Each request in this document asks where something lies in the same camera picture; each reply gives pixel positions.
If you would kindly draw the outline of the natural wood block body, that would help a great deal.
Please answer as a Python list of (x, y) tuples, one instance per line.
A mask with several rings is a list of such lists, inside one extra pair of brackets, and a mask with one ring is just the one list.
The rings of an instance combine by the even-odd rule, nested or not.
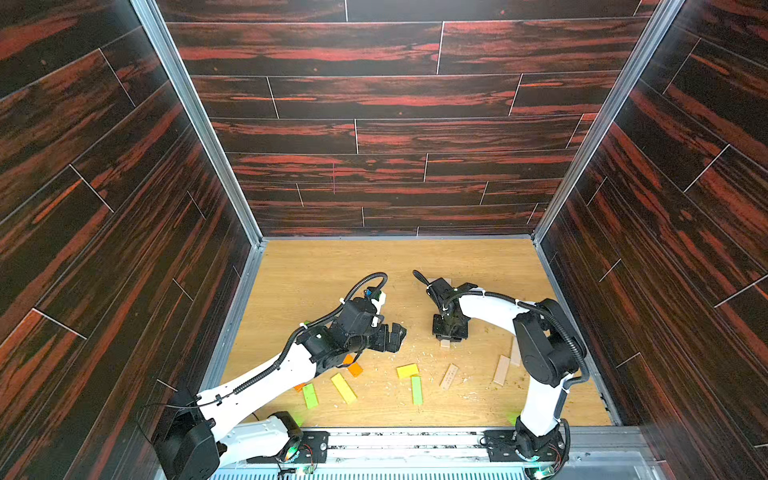
[(514, 366), (521, 365), (521, 352), (519, 348), (519, 342), (516, 336), (513, 337), (512, 346), (510, 349), (510, 364)]

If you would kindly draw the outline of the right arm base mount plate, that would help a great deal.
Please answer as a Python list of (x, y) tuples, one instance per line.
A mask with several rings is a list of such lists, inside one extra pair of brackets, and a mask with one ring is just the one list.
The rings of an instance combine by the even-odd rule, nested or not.
[(528, 431), (486, 430), (479, 444), (491, 462), (527, 462), (560, 464), (568, 459), (570, 434), (558, 429), (536, 437)]

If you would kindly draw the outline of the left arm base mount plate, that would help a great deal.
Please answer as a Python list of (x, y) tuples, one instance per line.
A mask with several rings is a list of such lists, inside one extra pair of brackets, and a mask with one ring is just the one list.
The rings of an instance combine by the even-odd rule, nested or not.
[(316, 465), (327, 461), (330, 432), (324, 430), (303, 430), (300, 440), (291, 440), (288, 446), (271, 457), (256, 456), (246, 460), (247, 464)]

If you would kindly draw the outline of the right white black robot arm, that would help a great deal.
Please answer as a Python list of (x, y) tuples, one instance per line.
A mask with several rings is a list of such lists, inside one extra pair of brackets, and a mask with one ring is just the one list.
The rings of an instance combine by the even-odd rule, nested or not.
[(453, 287), (442, 277), (429, 280), (417, 270), (413, 275), (437, 306), (433, 334), (438, 340), (467, 339), (471, 319), (513, 334), (530, 377), (525, 406), (515, 420), (515, 453), (525, 461), (561, 467), (570, 449), (570, 428), (561, 414), (571, 387), (590, 379), (586, 346), (562, 307), (553, 299), (528, 303), (472, 283)]

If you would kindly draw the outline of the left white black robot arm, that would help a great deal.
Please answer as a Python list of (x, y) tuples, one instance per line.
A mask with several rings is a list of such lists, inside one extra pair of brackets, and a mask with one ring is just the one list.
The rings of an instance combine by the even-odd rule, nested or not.
[(328, 370), (350, 366), (367, 349), (396, 353), (407, 334), (381, 313), (388, 277), (360, 280), (330, 313), (301, 324), (278, 355), (247, 373), (196, 394), (179, 393), (164, 408), (172, 413), (152, 441), (168, 479), (208, 479), (221, 466), (251, 458), (277, 464), (293, 460), (303, 433), (286, 411), (257, 422), (252, 433), (234, 429), (284, 392), (308, 386)]

